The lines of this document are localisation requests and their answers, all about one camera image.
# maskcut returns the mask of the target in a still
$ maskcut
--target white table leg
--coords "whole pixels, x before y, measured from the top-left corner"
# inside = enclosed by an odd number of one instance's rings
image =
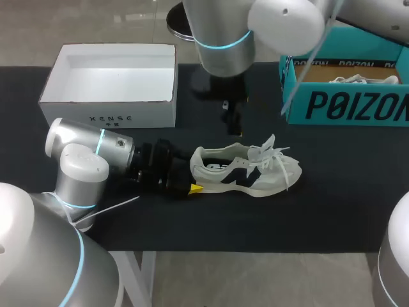
[[[151,289],[145,283],[133,251],[110,251],[121,275],[123,286],[134,307],[152,307]]]
[[[155,263],[156,251],[144,251],[142,254],[141,273],[145,279],[145,285],[150,298],[152,298],[153,280],[155,279]]]

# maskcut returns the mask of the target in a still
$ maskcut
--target black cloth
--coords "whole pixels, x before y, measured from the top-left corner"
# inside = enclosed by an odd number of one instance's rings
[[[101,214],[89,236],[108,250],[372,252],[390,213],[409,190],[409,130],[395,127],[287,125],[277,64],[247,72],[243,137],[227,136],[221,103],[190,90],[198,65],[180,65],[177,128],[128,129],[136,143],[170,140],[179,148],[220,148],[240,141],[276,147],[300,161],[300,182],[267,198],[242,193],[141,198]],[[52,191],[57,163],[44,153],[48,125],[38,97],[49,68],[0,68],[0,182],[28,192]],[[106,200],[105,205],[125,200]]]

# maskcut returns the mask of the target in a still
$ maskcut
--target black n logo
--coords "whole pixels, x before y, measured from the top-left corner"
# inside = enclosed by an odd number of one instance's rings
[[[247,178],[246,168],[235,168],[230,174],[228,174],[225,179],[221,181],[222,184],[230,184],[236,181],[236,185],[241,185],[243,187],[251,187],[253,183],[260,178],[260,171],[258,168],[254,168]]]

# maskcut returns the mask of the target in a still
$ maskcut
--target teal shoe box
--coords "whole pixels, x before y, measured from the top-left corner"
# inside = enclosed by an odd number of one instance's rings
[[[308,57],[281,57],[283,104]],[[328,83],[355,74],[371,79],[396,75],[400,84]],[[409,126],[409,49],[360,29],[334,28],[286,118],[299,125]]]

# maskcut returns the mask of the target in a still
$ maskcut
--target white sneaker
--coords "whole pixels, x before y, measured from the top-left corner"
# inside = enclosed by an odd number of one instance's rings
[[[298,161],[273,148],[272,135],[262,147],[235,143],[220,149],[199,147],[190,159],[190,171],[201,193],[242,191],[253,197],[277,194],[301,176]]]
[[[392,75],[386,79],[368,79],[362,77],[361,75],[354,75],[350,78],[337,77],[335,80],[330,81],[330,83],[358,83],[358,84],[399,84],[399,79]]]

